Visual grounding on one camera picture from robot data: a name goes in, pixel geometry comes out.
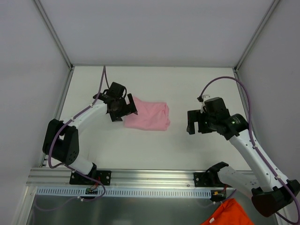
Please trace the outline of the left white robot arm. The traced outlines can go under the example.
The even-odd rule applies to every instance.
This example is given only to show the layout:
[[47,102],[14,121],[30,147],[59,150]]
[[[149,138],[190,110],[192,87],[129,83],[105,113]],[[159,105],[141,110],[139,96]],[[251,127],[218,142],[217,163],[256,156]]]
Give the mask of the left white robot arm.
[[100,117],[109,114],[112,122],[122,121],[130,114],[138,114],[132,94],[125,86],[113,82],[103,92],[93,96],[93,102],[75,116],[67,120],[52,119],[47,127],[42,151],[48,156],[48,165],[55,168],[52,159],[71,169],[72,185],[95,185],[102,182],[109,185],[110,181],[97,166],[81,157],[79,135],[87,126]]

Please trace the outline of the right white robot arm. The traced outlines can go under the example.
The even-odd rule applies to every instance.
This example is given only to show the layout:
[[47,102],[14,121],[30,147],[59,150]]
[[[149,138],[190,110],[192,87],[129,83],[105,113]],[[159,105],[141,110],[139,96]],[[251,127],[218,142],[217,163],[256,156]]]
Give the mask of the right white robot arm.
[[223,136],[245,159],[255,178],[236,171],[225,162],[219,162],[194,176],[195,186],[229,185],[251,199],[255,209],[270,217],[293,202],[300,192],[297,180],[290,180],[261,149],[246,119],[231,115],[222,98],[215,97],[202,103],[199,110],[187,112],[187,132]]

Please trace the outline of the pink t shirt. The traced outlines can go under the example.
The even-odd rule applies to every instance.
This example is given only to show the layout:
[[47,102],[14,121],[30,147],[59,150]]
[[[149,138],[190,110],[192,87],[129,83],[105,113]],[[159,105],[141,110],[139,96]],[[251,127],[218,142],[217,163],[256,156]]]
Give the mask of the pink t shirt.
[[133,97],[137,114],[124,118],[124,127],[144,131],[166,131],[170,126],[169,107],[166,102],[147,102]]

